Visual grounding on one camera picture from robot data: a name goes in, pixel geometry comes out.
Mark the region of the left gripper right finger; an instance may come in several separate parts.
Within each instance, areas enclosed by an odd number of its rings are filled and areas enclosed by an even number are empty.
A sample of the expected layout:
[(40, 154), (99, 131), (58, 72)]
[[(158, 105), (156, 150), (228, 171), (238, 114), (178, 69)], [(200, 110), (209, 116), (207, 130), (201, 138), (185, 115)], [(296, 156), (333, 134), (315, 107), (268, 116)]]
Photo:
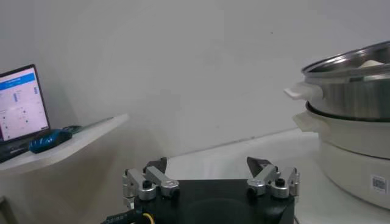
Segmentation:
[(247, 165), (252, 174), (247, 183), (247, 193), (252, 198), (270, 194), (277, 199), (299, 197), (300, 173), (295, 167), (280, 170), (266, 159), (247, 157)]

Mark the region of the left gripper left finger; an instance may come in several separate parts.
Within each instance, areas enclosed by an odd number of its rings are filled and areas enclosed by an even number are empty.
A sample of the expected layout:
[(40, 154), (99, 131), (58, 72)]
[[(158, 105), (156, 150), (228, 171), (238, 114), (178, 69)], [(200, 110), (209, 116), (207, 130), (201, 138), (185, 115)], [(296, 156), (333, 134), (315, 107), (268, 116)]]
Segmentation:
[(122, 175), (122, 200), (127, 208), (135, 207), (135, 200), (150, 202), (158, 196), (176, 199), (180, 183), (165, 175), (168, 160), (150, 161), (142, 171), (126, 169)]

